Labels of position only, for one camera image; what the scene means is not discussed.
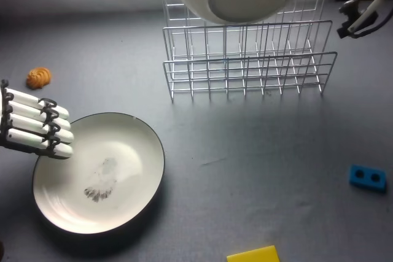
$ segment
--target orange object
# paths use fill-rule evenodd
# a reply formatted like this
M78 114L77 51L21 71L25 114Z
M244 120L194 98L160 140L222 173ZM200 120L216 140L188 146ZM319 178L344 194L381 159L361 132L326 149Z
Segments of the orange object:
M46 67L37 67L31 70L26 79L26 85L31 89L42 88L50 83L52 74Z

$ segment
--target table surface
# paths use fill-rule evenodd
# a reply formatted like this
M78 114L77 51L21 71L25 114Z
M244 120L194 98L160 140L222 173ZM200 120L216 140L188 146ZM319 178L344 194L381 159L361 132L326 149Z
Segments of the table surface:
M324 12L334 30L344 21L339 6ZM358 40L332 31L327 50L339 55L323 97L198 94L174 104L162 69L163 26L160 12L3 26L0 77L12 88L30 93L28 71L48 67L53 82L34 95L56 99L71 120L135 115L166 152L159 201L143 230L93 258L94 244L90 253L67 248L42 226L31 192L37 157L2 148L4 260L213 262L275 245L282 262L390 261L392 194L351 187L348 171L362 164L393 181L393 21Z

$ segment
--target plate rim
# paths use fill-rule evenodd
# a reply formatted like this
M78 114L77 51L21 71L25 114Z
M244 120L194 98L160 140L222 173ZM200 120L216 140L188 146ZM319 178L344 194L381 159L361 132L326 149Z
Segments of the plate rim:
M46 219L47 221L49 221L50 224L52 224L53 226L55 226L56 228L58 228L58 229L60 229L60 230L63 230L63 231L65 231L65 232L67 232L67 233L70 233L70 234L80 234L80 235L84 235L84 236L94 236L94 235L97 235L97 234L104 234L104 233L113 232L113 231L115 231L115 230L117 230L117 229L120 229L121 227L123 227L123 226L129 224L129 223L132 222L137 216L139 216L141 213L143 213L143 211L150 205L150 203L152 202L152 200L154 199L154 197L157 195L158 191L160 190L161 185L162 185L162 181L163 181L163 178L164 178L165 167L166 167L166 161L165 161L165 150L164 150L164 146L163 146L163 144L162 144L162 141L161 141L160 137L158 136L158 134L154 131L154 129L153 129L149 124L147 124L145 121L139 119L138 117L136 117L136 116L134 116L134 115L130 115L130 114L121 113L121 112L100 112L100 113L95 113L95 114L91 114L91 115L84 116L84 117L82 117L82 118L79 118L79 119L77 119L77 120L71 122L71 123L70 123L70 124L71 124L71 129L72 129L72 124L73 124L73 123L76 123L76 122L78 122L78 121L80 121L80 120L83 120L83 119L85 119L85 118L88 118L88 117L92 117L92 116L95 116L95 115L104 115L104 114L117 114L117 115L129 116L129 117L133 118L134 120L136 119L136 120L139 120L140 122L144 123L147 127L149 127L149 128L153 131L153 133L157 136L158 141L160 142L161 149L162 149L162 154L163 154L163 157L164 157L163 170L162 170L162 174L161 174L161 177L160 177L160 183L158 184L158 187L157 187L157 189L155 190L155 192L154 192L154 194L152 195L152 197L151 197L151 198L149 199L149 201L147 202L146 206L144 206L144 207L143 207L143 208L142 208L133 218L131 218L131 219L129 219L128 221L126 221L126 222L120 224L119 226L113 227L113 228L108 229L108 230L97 231L97 232L95 232L95 233L78 233L78 232L70 231L70 230L68 230L68 229L62 228L62 227L60 227L60 226L54 224L54 223L45 215L45 213L41 210L41 208L39 207L39 205L38 205L38 203L37 203L36 195L34 194L34 179L35 179L34 176L36 175L36 169L37 169L37 166L38 166L38 161L39 161L39 159L42 157L42 156L38 156L38 158L37 158L37 160L36 160L36 163L34 164L33 176L32 176L32 181L31 181L31 193L32 193L33 198L34 198L34 203L35 203L37 209L39 210L39 212L41 213L41 215L42 215L43 217L45 217L45 219Z

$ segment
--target hole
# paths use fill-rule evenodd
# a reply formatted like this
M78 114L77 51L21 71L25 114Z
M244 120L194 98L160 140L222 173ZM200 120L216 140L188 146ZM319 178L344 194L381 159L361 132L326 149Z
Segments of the hole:
M373 174L371 175L371 180L374 182L379 182L381 180L381 177L378 174Z
M362 170L358 170L355 173L357 178L363 178L364 177L364 172Z

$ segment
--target dirty stain on plate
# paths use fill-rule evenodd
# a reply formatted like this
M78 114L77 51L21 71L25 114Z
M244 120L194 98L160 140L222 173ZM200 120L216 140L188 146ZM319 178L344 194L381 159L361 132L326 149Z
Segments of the dirty stain on plate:
M100 164L90 177L89 185L84 194L94 202L107 199L113 192L116 185L116 160L107 158Z

